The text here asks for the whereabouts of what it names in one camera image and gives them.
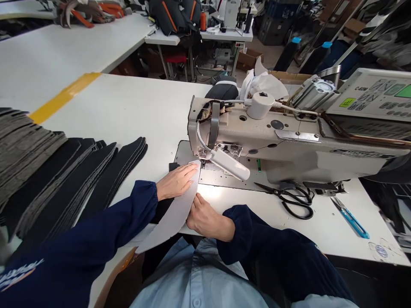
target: person's right hand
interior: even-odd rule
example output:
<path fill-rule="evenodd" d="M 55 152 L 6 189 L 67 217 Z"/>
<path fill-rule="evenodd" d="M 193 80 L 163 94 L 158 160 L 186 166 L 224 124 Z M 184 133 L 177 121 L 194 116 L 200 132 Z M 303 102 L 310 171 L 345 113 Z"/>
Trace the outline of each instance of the person's right hand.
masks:
<path fill-rule="evenodd" d="M 197 193 L 187 218 L 187 226 L 205 237 L 231 242 L 234 237 L 234 222 L 218 214 L 204 198 Z"/>

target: black backpack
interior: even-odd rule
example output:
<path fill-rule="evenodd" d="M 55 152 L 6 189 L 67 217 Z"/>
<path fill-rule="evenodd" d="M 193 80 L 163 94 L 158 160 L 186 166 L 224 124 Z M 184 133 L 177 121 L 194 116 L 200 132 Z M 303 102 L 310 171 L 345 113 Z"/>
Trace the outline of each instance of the black backpack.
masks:
<path fill-rule="evenodd" d="M 149 15 L 167 36 L 198 32 L 200 0 L 150 0 Z"/>

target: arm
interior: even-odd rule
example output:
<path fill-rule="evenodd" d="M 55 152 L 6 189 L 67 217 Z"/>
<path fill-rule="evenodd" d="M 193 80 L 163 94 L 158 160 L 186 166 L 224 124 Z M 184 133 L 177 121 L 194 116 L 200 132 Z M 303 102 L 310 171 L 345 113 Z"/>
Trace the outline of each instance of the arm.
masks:
<path fill-rule="evenodd" d="M 236 205 L 221 216 L 201 199 L 204 200 L 201 197 L 198 205 L 192 207 L 187 225 L 217 239 L 224 263 L 232 264 L 246 257 L 267 258 L 292 302 L 304 300 L 310 294 L 354 302 L 339 273 L 310 239 L 292 229 L 270 227 L 246 205 Z M 204 218 L 212 215 L 216 216 L 209 221 Z"/>
<path fill-rule="evenodd" d="M 136 181 L 130 197 L 12 262 L 0 275 L 0 301 L 12 306 L 88 304 L 91 285 L 105 264 L 147 226 L 159 200 L 182 195 L 190 187 L 195 168 L 181 166 L 157 184 Z"/>

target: worktable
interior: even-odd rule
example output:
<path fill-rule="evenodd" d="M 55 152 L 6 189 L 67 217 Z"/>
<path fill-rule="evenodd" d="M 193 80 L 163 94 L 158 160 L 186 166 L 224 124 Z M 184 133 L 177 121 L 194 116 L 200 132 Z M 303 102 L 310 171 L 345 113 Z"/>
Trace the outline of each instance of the worktable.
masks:
<path fill-rule="evenodd" d="M 150 31 L 147 17 L 133 14 L 92 29 L 50 25 L 1 41 L 0 106 L 32 112 L 84 73 L 112 71 Z"/>
<path fill-rule="evenodd" d="M 54 4 L 48 1 L 49 7 Z M 0 20 L 11 18 L 40 18 L 53 19 L 53 12 L 46 11 L 39 1 L 20 0 L 10 2 L 0 2 Z"/>
<path fill-rule="evenodd" d="M 251 22 L 250 33 L 242 33 L 238 30 L 226 30 L 225 33 L 219 32 L 217 34 L 210 34 L 207 32 L 200 32 L 202 39 L 204 40 L 215 40 L 215 41 L 231 41 L 233 44 L 236 42 L 251 42 L 253 40 L 253 22 Z M 156 30 L 155 33 L 150 33 L 145 38 L 147 44 L 156 44 L 158 51 L 160 53 L 161 62 L 163 63 L 163 69 L 166 74 L 167 79 L 170 79 L 167 73 L 166 64 L 163 59 L 163 53 L 161 51 L 161 46 L 177 46 L 180 42 L 180 38 L 176 35 L 166 36 L 161 31 L 161 29 Z M 240 53 L 240 48 L 235 48 L 234 63 L 230 75 L 235 75 L 235 67 L 237 66 L 238 54 Z M 191 70 L 191 80 L 194 80 L 194 62 L 193 62 L 193 51 L 191 46 L 188 49 L 188 58 L 190 60 L 190 70 Z"/>
<path fill-rule="evenodd" d="M 50 130 L 62 130 L 67 137 L 103 139 L 107 144 L 125 145 L 139 136 L 147 138 L 149 147 L 143 163 L 123 182 L 114 204 L 130 195 L 135 180 L 156 182 L 167 174 L 179 142 L 188 140 L 187 113 L 192 96 L 204 97 L 210 88 L 196 83 L 101 74 L 81 92 L 74 93 L 74 97 L 42 125 Z M 290 216 L 278 198 L 263 192 L 207 185 L 199 185 L 198 191 L 219 213 L 235 204 L 247 204 L 269 225 L 301 232 L 325 254 L 410 266 L 359 180 L 346 182 L 345 189 L 348 193 L 338 197 L 368 231 L 370 240 L 360 238 L 351 229 L 328 197 L 315 196 L 314 217 L 303 221 Z M 107 278 L 130 252 L 130 246 L 138 245 L 153 227 L 148 225 L 131 243 L 118 249 L 93 283 L 89 307 L 94 307 Z M 195 234 L 187 227 L 181 232 Z M 387 258 L 377 253 L 376 245 L 385 247 Z"/>

